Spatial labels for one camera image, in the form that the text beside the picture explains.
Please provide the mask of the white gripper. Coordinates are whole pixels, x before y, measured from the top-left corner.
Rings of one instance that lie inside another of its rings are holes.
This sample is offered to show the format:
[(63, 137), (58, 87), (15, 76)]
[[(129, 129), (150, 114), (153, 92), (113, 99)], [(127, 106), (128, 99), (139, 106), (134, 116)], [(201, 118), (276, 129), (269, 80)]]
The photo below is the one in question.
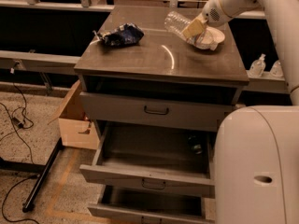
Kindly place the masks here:
[(206, 29), (206, 23), (212, 27), (219, 27), (230, 21), (232, 17), (232, 0), (208, 0), (202, 9), (206, 20), (194, 19), (182, 31), (186, 38), (200, 35)]

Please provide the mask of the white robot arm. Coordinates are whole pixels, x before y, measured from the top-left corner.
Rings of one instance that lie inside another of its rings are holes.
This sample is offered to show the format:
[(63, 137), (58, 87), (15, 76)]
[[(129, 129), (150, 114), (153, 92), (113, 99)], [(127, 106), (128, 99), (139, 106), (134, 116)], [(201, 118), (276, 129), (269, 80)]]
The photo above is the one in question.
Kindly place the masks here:
[(283, 91), (291, 105), (237, 109), (221, 124), (214, 156), (215, 224), (299, 224), (299, 0), (208, 0), (190, 25), (219, 26), (259, 7), (278, 62), (255, 91)]

